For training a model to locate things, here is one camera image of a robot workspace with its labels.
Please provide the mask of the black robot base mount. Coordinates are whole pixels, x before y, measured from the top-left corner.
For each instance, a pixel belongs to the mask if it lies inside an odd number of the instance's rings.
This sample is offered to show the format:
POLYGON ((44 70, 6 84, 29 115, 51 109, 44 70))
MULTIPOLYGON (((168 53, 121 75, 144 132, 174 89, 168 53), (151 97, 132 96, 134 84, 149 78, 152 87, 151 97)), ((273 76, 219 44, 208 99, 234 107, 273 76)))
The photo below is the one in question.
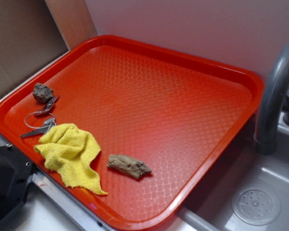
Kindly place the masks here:
POLYGON ((34 163, 17 147, 0 147, 0 227, 26 203, 34 163))

